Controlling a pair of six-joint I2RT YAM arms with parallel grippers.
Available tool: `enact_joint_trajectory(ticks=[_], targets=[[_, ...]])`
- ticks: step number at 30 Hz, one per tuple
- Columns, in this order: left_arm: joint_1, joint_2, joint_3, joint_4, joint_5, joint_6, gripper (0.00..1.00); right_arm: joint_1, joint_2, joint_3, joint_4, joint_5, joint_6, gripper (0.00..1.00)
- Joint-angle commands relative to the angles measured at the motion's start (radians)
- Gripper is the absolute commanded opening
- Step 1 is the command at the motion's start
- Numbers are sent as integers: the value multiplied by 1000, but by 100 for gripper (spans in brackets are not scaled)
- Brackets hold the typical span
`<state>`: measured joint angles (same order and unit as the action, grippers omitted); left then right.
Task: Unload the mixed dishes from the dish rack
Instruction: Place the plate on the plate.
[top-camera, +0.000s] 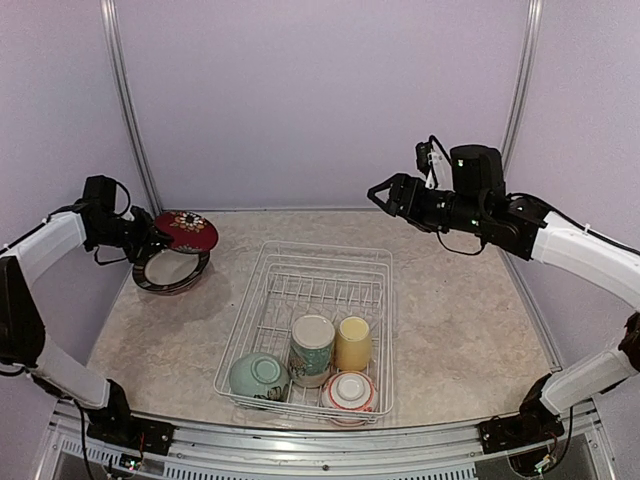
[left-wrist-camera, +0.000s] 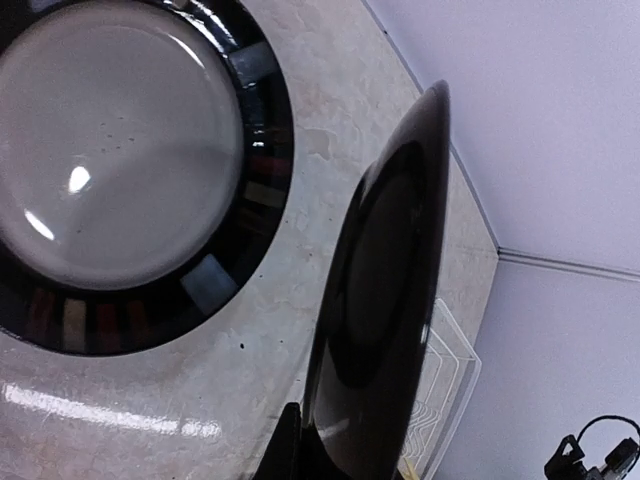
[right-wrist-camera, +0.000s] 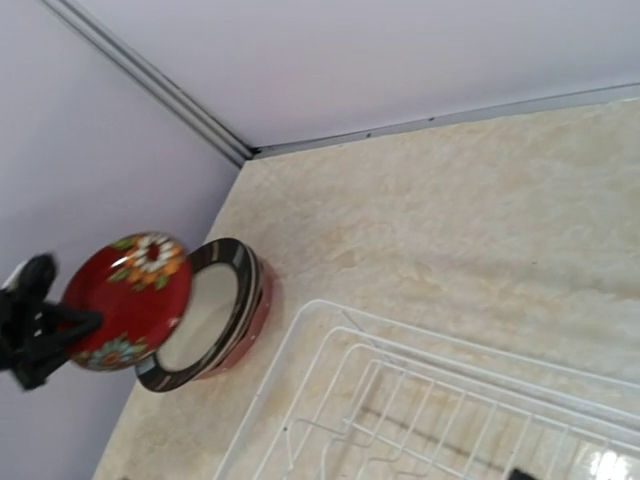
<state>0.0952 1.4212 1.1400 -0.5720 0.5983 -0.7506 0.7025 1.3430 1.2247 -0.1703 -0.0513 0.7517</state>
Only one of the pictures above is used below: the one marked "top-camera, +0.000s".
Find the black plate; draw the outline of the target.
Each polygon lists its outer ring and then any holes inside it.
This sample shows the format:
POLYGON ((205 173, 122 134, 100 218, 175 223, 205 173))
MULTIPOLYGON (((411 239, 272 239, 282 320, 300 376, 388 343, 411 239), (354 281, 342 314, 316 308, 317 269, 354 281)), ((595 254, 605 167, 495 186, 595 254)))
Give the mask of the black plate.
POLYGON ((147 292, 166 285, 184 285, 200 280, 209 261, 209 252, 187 254, 165 249, 137 261, 132 278, 139 288, 147 292))

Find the dark red oval dish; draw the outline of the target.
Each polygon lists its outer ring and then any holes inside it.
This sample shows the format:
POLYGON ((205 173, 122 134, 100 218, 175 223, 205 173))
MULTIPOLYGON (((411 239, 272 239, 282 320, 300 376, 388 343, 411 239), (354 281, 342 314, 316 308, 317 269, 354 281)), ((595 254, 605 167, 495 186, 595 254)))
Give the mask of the dark red oval dish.
POLYGON ((171 238, 169 249, 200 254, 210 252, 218 243, 219 233, 203 216, 191 211, 167 211, 154 220, 156 229, 171 238))

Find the yellow cup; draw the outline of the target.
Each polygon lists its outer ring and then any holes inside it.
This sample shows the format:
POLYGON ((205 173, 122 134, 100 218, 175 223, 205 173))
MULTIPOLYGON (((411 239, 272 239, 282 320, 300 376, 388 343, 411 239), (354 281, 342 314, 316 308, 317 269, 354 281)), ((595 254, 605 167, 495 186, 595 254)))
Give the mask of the yellow cup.
POLYGON ((363 371, 372 355, 369 324, 361 317, 344 318, 337 326, 334 365, 340 371, 363 371))

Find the teal floral mug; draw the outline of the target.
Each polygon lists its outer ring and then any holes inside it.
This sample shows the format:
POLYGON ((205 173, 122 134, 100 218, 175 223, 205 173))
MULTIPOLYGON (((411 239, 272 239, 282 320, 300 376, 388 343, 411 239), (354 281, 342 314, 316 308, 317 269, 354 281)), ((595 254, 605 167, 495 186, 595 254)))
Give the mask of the teal floral mug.
POLYGON ((297 318, 291 327, 288 370, 293 382, 304 388, 319 388, 332 369, 335 328, 324 316, 297 318))

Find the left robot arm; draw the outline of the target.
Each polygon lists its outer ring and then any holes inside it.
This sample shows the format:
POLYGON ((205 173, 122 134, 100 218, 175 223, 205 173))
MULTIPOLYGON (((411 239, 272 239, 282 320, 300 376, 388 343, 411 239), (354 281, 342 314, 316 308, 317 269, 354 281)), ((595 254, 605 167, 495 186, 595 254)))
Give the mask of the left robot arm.
POLYGON ((63 273, 59 264, 82 249, 89 253, 100 247, 119 249, 129 263, 141 256, 155 233, 153 218, 130 197, 125 209, 118 211, 119 190, 126 188, 116 179, 90 176, 78 200, 54 210, 28 233, 1 247, 1 365, 12 367, 13 375, 30 374, 86 409, 105 409, 99 419, 102 430, 127 445, 139 436, 139 421, 120 406, 108 407, 117 387, 58 345, 46 329, 35 296, 37 286, 63 273))

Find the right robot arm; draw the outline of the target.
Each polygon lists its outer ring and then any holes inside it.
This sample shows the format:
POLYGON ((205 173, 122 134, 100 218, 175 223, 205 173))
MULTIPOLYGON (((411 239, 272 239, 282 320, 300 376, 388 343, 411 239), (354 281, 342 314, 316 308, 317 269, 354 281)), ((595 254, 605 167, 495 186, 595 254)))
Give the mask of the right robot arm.
POLYGON ((452 186, 436 176, 435 139, 416 146, 420 177, 397 173, 367 197, 420 231, 475 236, 548 275, 527 279, 566 364, 539 380, 513 419, 523 444, 546 432, 551 418, 639 373, 639 251, 530 193, 510 193, 500 152, 482 145, 451 149, 444 162, 452 186))

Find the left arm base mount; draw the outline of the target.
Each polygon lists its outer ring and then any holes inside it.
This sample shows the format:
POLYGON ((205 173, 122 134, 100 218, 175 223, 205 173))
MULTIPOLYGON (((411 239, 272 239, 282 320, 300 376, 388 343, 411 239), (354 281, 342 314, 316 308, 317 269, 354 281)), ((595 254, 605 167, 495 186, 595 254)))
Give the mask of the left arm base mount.
POLYGON ((107 444, 167 456, 175 427, 167 422, 129 415, 121 417, 106 411, 87 410, 87 435, 107 444))

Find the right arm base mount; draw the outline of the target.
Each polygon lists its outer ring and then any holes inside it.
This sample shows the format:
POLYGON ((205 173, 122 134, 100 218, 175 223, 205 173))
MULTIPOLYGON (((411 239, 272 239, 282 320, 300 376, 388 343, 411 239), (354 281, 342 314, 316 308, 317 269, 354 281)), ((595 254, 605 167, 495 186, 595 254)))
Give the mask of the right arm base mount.
POLYGON ((553 440, 565 433, 557 414, 539 401, 525 402, 517 414, 492 417, 477 425, 484 454, 492 454, 553 440))

